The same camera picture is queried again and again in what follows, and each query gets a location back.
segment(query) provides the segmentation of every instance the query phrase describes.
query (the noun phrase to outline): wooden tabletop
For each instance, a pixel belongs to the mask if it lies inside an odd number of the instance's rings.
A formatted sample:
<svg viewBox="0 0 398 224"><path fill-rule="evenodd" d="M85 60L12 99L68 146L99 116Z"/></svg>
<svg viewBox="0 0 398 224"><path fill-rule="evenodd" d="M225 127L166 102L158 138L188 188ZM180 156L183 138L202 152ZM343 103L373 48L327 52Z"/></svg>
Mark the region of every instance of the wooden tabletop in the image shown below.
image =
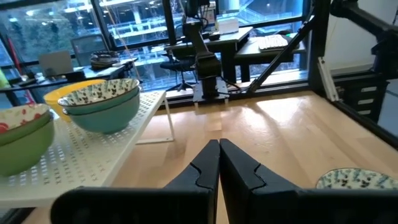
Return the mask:
<svg viewBox="0 0 398 224"><path fill-rule="evenodd" d="M209 39L204 40L206 45L216 45L216 44L228 44L228 43L238 43L242 39L244 39L250 31L253 30L253 27L244 27L239 28L238 32L232 34L223 34L220 36L219 40L210 41ZM168 45L165 46L165 50L174 50L174 49L181 49L185 47L192 47L192 43L183 43L179 42L176 45Z"/></svg>
<svg viewBox="0 0 398 224"><path fill-rule="evenodd" d="M275 56L277 55L281 49L275 49L275 50L268 50L265 52L261 52L259 50L259 45L257 41L260 41L263 37L250 37L248 42L239 50L239 52L236 53L235 59L239 58L245 58L245 57L269 57L269 56ZM294 54L297 53L304 53L305 46L303 42L300 42L300 46L293 50Z"/></svg>
<svg viewBox="0 0 398 224"><path fill-rule="evenodd" d="M136 146L114 187L161 188L186 168L210 139L228 138L261 164L299 187L314 188L329 170L360 167L398 178L398 153L310 92L266 96L225 105L172 109L174 142ZM143 139L164 138L164 111L147 127ZM217 223L228 218L218 187ZM25 224L49 222L50 207L36 208Z"/></svg>

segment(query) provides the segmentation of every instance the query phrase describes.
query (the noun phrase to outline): white wall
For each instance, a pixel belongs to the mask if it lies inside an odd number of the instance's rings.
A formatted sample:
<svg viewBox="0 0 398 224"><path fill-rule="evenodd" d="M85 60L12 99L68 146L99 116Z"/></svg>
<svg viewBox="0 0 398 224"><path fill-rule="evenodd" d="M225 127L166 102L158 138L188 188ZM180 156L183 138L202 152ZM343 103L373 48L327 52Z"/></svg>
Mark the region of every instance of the white wall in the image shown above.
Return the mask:
<svg viewBox="0 0 398 224"><path fill-rule="evenodd" d="M392 24L398 0L359 0L359 7ZM373 64L376 38L347 19L330 16L325 59L330 70Z"/></svg>

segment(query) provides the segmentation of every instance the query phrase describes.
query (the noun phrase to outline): bowl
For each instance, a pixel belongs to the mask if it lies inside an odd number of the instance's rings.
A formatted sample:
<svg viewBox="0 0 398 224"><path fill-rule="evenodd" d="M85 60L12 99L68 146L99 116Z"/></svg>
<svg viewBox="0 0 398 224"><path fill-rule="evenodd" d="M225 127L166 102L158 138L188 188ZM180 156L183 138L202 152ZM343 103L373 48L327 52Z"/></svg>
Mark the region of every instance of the bowl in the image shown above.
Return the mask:
<svg viewBox="0 0 398 224"><path fill-rule="evenodd" d="M88 114L119 105L139 92L138 80L122 78L90 85L60 98L58 104L69 114Z"/></svg>
<svg viewBox="0 0 398 224"><path fill-rule="evenodd" d="M113 134L123 130L139 109L139 92L119 105L88 114L68 114L72 121L81 129L94 133Z"/></svg>
<svg viewBox="0 0 398 224"><path fill-rule="evenodd" d="M75 90L79 90L86 86L99 84L99 83L103 83L103 82L105 82L105 80L88 80L88 81L84 81L84 82L78 82L78 83L74 83L71 85L67 85L67 86L61 87L59 89L56 89L54 91L51 91L50 93L47 93L44 96L44 100L45 100L46 104L51 106L51 108L59 115L59 117L61 117L61 119L63 119L64 121L70 121L70 118L68 116L65 116L62 113L62 107L60 105L58 105L58 103L57 103L58 100L61 97L65 96Z"/></svg>
<svg viewBox="0 0 398 224"><path fill-rule="evenodd" d="M45 104L16 106L0 111L0 146L44 126L52 114Z"/></svg>
<svg viewBox="0 0 398 224"><path fill-rule="evenodd" d="M10 176L36 165L54 139L53 119L9 144L0 146L0 175Z"/></svg>
<svg viewBox="0 0 398 224"><path fill-rule="evenodd" d="M359 169L334 169L323 174L316 185L317 189L398 189L398 180L379 172Z"/></svg>

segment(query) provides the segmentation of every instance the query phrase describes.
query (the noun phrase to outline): bowl rim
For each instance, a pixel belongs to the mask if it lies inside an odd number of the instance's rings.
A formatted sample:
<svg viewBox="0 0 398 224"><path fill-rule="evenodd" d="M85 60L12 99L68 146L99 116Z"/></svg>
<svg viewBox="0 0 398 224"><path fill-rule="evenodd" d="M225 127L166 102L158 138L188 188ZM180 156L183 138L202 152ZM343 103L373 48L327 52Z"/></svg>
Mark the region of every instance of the bowl rim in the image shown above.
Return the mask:
<svg viewBox="0 0 398 224"><path fill-rule="evenodd" d="M119 106L119 105L121 105L121 104L123 104L123 103L125 103L125 102L127 102L127 101L129 101L129 100L132 100L133 98L139 96L139 94L140 94L140 91L138 91L137 94L135 94L134 96L132 96L132 97L129 98L128 100L125 100L125 101L121 102L121 103L118 104L118 105L114 105L114 106L111 106L110 108L106 108L106 109L102 109L102 110L98 110L98 111L94 111L94 112L90 112L90 113L85 113L85 114L70 114L70 113L68 113L68 112L66 111L65 108L62 108L62 113L63 113L64 115L67 115L67 116L74 116L74 117L76 117L76 116L85 116L85 115L89 115L89 114L93 114L93 113L98 113L98 112L106 111L106 110L108 110L108 109L117 107L117 106Z"/></svg>
<svg viewBox="0 0 398 224"><path fill-rule="evenodd" d="M134 82L136 83L136 86L135 86L134 88L132 88L131 90L129 90L129 91L127 91L127 92L124 92L123 94L120 94L120 95L118 95L118 96L115 96L115 97L112 97L112 98L108 98L108 99L105 99L105 100L101 100L101 101L92 102L92 103L86 103L86 104L82 104L82 105L64 105L64 104L60 103L60 101L61 101L62 98L66 97L66 95L63 96L63 97L61 97L61 98L59 98L58 101L57 101L57 103L58 103L58 105L60 105L60 106L62 106L62 107L67 107L67 108L77 108L77 107L79 107L79 106L94 105L94 104L97 104L97 103L102 103L102 102L105 102L105 101L108 101L108 100L115 99L115 98L117 98L117 97L119 97L119 96L126 95L126 94L130 93L131 91L135 90L135 89L139 86L139 81L138 81L137 79L135 79L135 78L118 78L117 80L132 80L132 81L134 81Z"/></svg>
<svg viewBox="0 0 398 224"><path fill-rule="evenodd" d="M47 109L45 110L45 112L42 113L42 114L40 115L40 117L41 117L41 116L44 116L44 115L47 114L47 113L50 113L50 116L51 116L51 114L52 114L51 111L50 111L51 107L50 107L49 105L46 105L45 103L34 103L34 105L40 105L40 106L43 106L43 107L46 107L46 108L47 108ZM13 108L18 108L18 107L23 107L23 106L29 106L29 105L15 106L15 107L8 108L8 109L5 109L5 110L11 110L11 109L13 109ZM32 119L32 120L30 120L30 121L27 121L27 122L24 123L24 124L20 124L20 125L16 126L15 128L8 129L7 131L5 131L5 132L3 132L3 133L0 133L0 135L1 135L1 134L5 134L5 133L7 133L7 132L9 132L9 131L13 131L13 130L19 129L19 128L21 128L21 127L23 127L23 126L25 126L25 125L27 125L27 124L29 124L29 123L35 121L35 120L37 120L37 119Z"/></svg>
<svg viewBox="0 0 398 224"><path fill-rule="evenodd" d="M96 81L100 81L100 80L102 80L102 82L92 83L92 84L89 84L89 85L96 85L96 84L100 84L100 83L106 82L105 79L100 79L100 78L99 78L99 79L85 80L85 81L82 81L82 82L71 83L71 84L69 84L69 85L66 85L66 86L57 88L56 90L53 90L53 91L47 93L46 95L43 96L43 99L44 99L44 101L46 101L46 102L57 103L58 100L50 100L50 99L47 99L47 98L48 98L51 94L54 94L56 91L66 89L67 87L70 88L71 86L77 85L77 84L79 84L79 83L96 82ZM83 87L81 87L81 88L79 88L79 89L76 89L76 90L81 90L82 88L86 88L86 87L88 87L89 85L83 86Z"/></svg>
<svg viewBox="0 0 398 224"><path fill-rule="evenodd" d="M46 122L43 126L39 127L38 129L36 129L35 131L33 131L33 132L29 133L29 134L26 134L26 135L22 136L22 137L19 138L19 139L15 139L15 140L13 140L12 142L9 142L9 143L7 143L7 144L1 145L1 146L0 146L0 150L2 149L3 146L7 146L7 145L9 145L9 144L14 143L15 141L19 141L19 140L21 140L22 138L24 138L24 137L26 137L26 136L30 136L31 134L34 134L36 131L38 131L38 130L40 130L40 129L43 129L44 127L46 127L49 123L53 123L53 122L54 122L54 117L51 116L50 120L49 120L48 122Z"/></svg>
<svg viewBox="0 0 398 224"><path fill-rule="evenodd" d="M330 173L330 172L333 172L333 171L336 171L336 170L341 170L341 169L360 169L360 170L365 170L365 171L369 171L369 172L375 172L375 173L378 173L378 174L386 175L386 176L388 176L388 177L391 178L391 179L397 180L397 179L391 177L391 175L389 175L389 174L385 174L385 173L383 173L383 172L379 172L379 171L375 171L375 170L371 170L371 169L365 169L365 168L359 168L359 167L341 167L341 168L331 169L331 170L329 170L328 172L322 174L322 175L318 178L317 182L315 183L315 188L317 188L317 185L318 185L319 181L321 181L322 177L324 177L325 175L327 175L327 174Z"/></svg>

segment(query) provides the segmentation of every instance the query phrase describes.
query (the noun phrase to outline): white pegboard shelf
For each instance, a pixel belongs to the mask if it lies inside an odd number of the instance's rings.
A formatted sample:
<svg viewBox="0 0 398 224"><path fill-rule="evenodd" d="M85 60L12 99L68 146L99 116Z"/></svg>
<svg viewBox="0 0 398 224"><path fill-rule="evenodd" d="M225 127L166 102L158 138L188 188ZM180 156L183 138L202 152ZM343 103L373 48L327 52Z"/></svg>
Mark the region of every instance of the white pegboard shelf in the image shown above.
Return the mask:
<svg viewBox="0 0 398 224"><path fill-rule="evenodd" d="M76 187L109 186L165 96L165 91L142 93L139 112L129 126L110 135L55 120L54 142L40 162L19 175L0 178L0 208L49 206Z"/></svg>

